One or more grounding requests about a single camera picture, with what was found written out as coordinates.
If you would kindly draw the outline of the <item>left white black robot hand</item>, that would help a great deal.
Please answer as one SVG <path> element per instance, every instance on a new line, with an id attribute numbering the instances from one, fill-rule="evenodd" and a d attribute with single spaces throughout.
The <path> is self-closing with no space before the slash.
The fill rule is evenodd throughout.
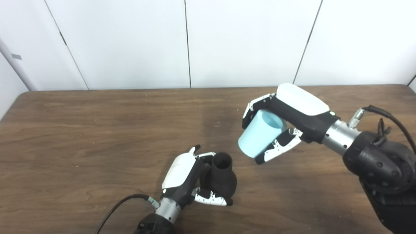
<path id="1" fill-rule="evenodd" d="M 161 199 L 170 199 L 183 209 L 194 201 L 214 206 L 232 206 L 233 200 L 212 188 L 196 187 L 206 164 L 212 164 L 214 152 L 196 154 L 200 145 L 178 155 L 162 182 Z"/>

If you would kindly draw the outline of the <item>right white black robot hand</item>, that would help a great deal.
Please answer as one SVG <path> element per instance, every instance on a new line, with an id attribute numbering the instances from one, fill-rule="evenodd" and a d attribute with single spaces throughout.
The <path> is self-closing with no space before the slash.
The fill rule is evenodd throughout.
<path id="1" fill-rule="evenodd" d="M 281 84 L 276 92 L 250 101 L 242 117 L 242 128 L 248 128 L 261 110 L 271 112 L 292 127 L 275 137 L 255 156 L 257 164 L 292 150 L 300 142 L 321 144 L 330 127 L 340 120 L 321 99 L 290 83 Z"/>

